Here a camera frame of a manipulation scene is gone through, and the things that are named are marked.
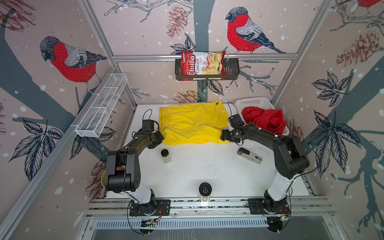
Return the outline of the yellow shorts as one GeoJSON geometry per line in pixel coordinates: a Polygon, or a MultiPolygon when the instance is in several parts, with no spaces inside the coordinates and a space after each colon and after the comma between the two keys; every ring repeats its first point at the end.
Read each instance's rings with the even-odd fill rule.
{"type": "Polygon", "coordinates": [[[222,130],[228,127],[228,118],[221,100],[160,108],[160,132],[165,138],[163,144],[228,144],[229,141],[221,140],[222,130]]]}

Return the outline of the white plastic basket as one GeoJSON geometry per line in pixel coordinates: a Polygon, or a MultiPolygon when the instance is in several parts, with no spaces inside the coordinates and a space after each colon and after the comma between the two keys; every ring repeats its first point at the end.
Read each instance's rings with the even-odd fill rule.
{"type": "MultiPolygon", "coordinates": [[[[247,107],[258,107],[264,110],[276,110],[273,104],[264,97],[255,97],[255,98],[248,98],[248,99],[242,99],[237,100],[235,102],[235,106],[239,110],[239,114],[242,117],[242,120],[245,122],[243,116],[242,116],[242,110],[247,107]]],[[[282,135],[287,136],[289,134],[288,127],[286,126],[284,133],[282,135]]]]}

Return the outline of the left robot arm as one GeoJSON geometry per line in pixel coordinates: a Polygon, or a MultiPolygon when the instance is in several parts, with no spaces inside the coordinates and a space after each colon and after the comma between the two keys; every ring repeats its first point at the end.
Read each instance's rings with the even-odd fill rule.
{"type": "Polygon", "coordinates": [[[107,191],[127,194],[140,207],[156,208],[153,190],[140,187],[141,169],[139,156],[148,148],[154,149],[164,140],[160,131],[139,131],[122,149],[107,155],[104,186],[107,191]]]}

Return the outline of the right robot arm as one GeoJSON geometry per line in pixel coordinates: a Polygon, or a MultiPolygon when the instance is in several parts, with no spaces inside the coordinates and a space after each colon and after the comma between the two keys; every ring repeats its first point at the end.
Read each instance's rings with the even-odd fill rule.
{"type": "Polygon", "coordinates": [[[247,124],[233,130],[222,130],[220,139],[239,144],[243,140],[260,143],[274,153],[276,175],[271,186],[264,193],[264,209],[273,213],[284,204],[294,179],[310,165],[302,142],[295,137],[278,135],[247,124]]]}

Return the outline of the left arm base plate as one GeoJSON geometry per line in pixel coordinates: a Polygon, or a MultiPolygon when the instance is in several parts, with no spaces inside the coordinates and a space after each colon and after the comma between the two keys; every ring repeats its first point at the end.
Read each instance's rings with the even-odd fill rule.
{"type": "Polygon", "coordinates": [[[130,202],[129,216],[130,217],[160,217],[168,216],[170,214],[171,201],[170,200],[156,200],[154,203],[136,204],[134,201],[130,202]]]}

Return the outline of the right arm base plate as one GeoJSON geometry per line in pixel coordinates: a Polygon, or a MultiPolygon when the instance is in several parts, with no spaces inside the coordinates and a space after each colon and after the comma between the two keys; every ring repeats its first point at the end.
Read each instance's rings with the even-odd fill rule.
{"type": "Polygon", "coordinates": [[[253,198],[248,199],[246,206],[250,209],[251,215],[290,215],[291,209],[287,198],[275,202],[270,199],[253,198]]]}

